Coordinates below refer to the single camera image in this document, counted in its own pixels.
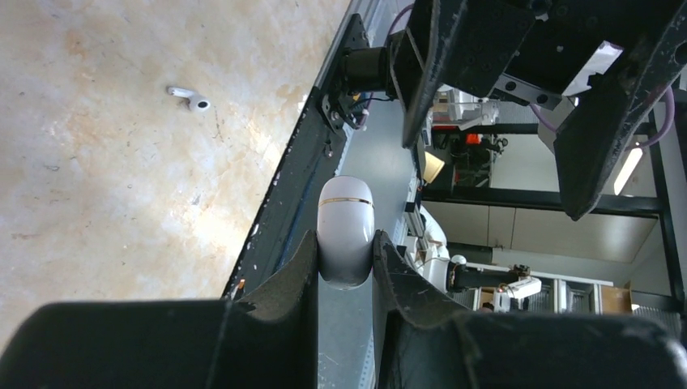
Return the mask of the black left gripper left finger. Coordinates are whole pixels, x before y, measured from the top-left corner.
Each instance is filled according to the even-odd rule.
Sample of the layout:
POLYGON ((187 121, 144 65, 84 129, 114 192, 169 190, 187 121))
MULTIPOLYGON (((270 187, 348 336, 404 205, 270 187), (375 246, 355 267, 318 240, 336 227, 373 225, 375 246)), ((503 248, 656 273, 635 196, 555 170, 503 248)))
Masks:
POLYGON ((4 388, 315 388, 318 244, 238 300, 54 303, 1 357, 4 388))

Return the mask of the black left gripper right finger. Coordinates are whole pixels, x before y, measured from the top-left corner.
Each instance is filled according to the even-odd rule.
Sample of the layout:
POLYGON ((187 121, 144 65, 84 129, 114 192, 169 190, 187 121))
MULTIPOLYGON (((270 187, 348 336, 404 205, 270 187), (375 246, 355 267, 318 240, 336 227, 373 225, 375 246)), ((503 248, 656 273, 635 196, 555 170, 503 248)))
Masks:
POLYGON ((469 310, 372 245, 379 388, 683 388, 686 351, 630 314, 469 310))

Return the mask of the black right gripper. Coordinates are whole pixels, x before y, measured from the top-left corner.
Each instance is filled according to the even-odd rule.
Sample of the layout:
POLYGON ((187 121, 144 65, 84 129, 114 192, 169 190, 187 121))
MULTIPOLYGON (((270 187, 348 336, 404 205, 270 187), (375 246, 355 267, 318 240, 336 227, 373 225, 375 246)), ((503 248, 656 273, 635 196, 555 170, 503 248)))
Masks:
POLYGON ((444 84, 542 108, 590 89, 554 141, 561 207, 579 220, 686 65, 686 3, 532 4, 542 15, 508 1, 414 2, 402 34, 402 145, 415 145, 444 84))

